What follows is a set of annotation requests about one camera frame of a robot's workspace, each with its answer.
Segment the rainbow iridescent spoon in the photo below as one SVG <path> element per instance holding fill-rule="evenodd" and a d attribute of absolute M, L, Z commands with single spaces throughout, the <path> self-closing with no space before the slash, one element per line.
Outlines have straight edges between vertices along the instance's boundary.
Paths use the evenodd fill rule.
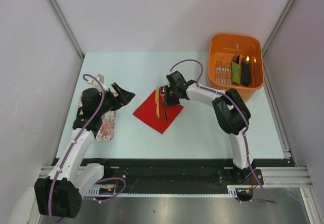
<path fill-rule="evenodd" d="M 163 101 L 163 110 L 164 110 L 164 117 L 165 117 L 165 122 L 168 122 L 168 117 L 167 117 L 167 110 L 166 110 L 166 88 L 164 86 L 161 86 L 159 88 L 159 93 Z"/>

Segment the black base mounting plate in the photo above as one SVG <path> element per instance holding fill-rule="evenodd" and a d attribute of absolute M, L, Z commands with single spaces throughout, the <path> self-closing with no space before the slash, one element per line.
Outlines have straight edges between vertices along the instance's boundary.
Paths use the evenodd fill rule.
<path fill-rule="evenodd" d="M 100 163 L 104 177 L 124 177 L 125 194 L 213 195 L 225 194 L 229 185 L 249 188 L 263 184 L 255 166 L 240 170 L 232 160 L 84 159 L 81 166 Z"/>

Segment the floral patterned tray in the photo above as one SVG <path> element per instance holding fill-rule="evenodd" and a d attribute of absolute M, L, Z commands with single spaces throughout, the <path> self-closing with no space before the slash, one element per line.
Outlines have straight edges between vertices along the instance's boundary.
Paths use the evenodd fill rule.
<path fill-rule="evenodd" d="M 79 103 L 77 106 L 76 118 L 81 118 L 83 116 L 82 110 L 82 95 L 79 98 Z M 95 142 L 109 142 L 114 138 L 114 130 L 115 130 L 115 119 L 116 119 L 116 112 L 109 111 L 105 113 L 102 117 L 102 125 L 95 137 Z M 74 126 L 76 123 L 73 122 L 72 128 L 82 128 L 82 126 Z"/>

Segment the red paper napkin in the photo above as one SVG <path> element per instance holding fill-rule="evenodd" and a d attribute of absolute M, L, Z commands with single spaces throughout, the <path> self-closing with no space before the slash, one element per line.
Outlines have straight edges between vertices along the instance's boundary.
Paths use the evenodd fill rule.
<path fill-rule="evenodd" d="M 154 90 L 149 97 L 134 111 L 133 115 L 140 121 L 163 134 L 177 118 L 183 106 L 163 106 L 163 99 L 158 90 Z"/>

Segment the gold knife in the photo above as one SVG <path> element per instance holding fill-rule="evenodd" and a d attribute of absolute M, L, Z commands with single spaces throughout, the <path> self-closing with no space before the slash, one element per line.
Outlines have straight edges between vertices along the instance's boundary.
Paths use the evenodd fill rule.
<path fill-rule="evenodd" d="M 159 112 L 159 87 L 158 86 L 155 89 L 155 104 L 156 104 L 156 116 L 157 116 L 157 119 L 160 119 L 160 112 Z"/>

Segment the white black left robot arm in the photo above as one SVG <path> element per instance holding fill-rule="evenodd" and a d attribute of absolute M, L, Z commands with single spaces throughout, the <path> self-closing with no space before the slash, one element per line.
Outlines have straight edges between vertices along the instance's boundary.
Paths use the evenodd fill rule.
<path fill-rule="evenodd" d="M 117 83 L 112 92 L 98 81 L 82 92 L 81 104 L 72 126 L 69 143 L 56 165 L 46 178 L 38 178 L 34 185 L 38 210 L 41 215 L 75 218 L 83 197 L 99 181 L 111 180 L 112 171 L 99 164 L 90 163 L 78 173 L 86 151 L 94 143 L 102 125 L 102 116 L 127 105 L 135 93 L 126 91 Z"/>

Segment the aluminium frame rail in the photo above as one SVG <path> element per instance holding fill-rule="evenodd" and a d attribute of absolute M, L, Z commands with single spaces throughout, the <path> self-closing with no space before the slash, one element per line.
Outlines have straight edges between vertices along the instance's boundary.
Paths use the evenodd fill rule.
<path fill-rule="evenodd" d="M 306 167 L 259 167 L 267 188 L 311 188 Z"/>

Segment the orange plastic basket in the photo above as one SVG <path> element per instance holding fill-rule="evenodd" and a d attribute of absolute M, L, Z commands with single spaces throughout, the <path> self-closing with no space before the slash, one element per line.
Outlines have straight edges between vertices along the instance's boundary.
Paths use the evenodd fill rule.
<path fill-rule="evenodd" d="M 264 84 L 261 43 L 249 35 L 218 33 L 211 38 L 207 85 L 234 88 L 247 102 Z"/>

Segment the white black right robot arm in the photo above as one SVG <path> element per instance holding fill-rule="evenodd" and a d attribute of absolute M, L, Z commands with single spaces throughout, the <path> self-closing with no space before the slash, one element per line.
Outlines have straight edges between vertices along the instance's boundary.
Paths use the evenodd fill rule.
<path fill-rule="evenodd" d="M 238 91 L 234 88 L 218 90 L 203 86 L 195 80 L 187 81 L 179 71 L 170 72 L 166 78 L 166 106 L 178 105 L 181 99 L 186 99 L 214 109 L 219 126 L 229 135 L 235 168 L 234 180 L 246 184 L 254 171 L 247 139 L 251 113 Z"/>

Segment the black napkin roll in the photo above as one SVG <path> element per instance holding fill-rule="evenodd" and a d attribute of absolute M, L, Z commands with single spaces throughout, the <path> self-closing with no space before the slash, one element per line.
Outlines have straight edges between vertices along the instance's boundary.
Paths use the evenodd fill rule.
<path fill-rule="evenodd" d="M 249 87 L 251 83 L 251 71 L 249 63 L 242 61 L 241 63 L 241 84 Z"/>

